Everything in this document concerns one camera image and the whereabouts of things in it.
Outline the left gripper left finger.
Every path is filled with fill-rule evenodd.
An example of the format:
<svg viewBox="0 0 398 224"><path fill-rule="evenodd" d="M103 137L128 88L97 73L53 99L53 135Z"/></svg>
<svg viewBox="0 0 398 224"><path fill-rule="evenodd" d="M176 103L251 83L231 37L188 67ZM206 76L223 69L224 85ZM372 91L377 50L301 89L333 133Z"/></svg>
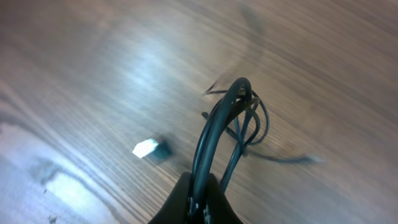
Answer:
<svg viewBox="0 0 398 224"><path fill-rule="evenodd" d="M161 209L149 224L184 224L188 215L188 190L191 173L184 172Z"/></svg>

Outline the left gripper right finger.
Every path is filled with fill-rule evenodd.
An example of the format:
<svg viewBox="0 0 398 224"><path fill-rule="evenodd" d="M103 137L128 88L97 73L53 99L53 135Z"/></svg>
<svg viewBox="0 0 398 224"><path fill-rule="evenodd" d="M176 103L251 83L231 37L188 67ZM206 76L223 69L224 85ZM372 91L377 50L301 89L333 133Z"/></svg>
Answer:
<svg viewBox="0 0 398 224"><path fill-rule="evenodd" d="M235 214L213 174L208 176L205 189L206 205L203 211L206 224L243 224Z"/></svg>

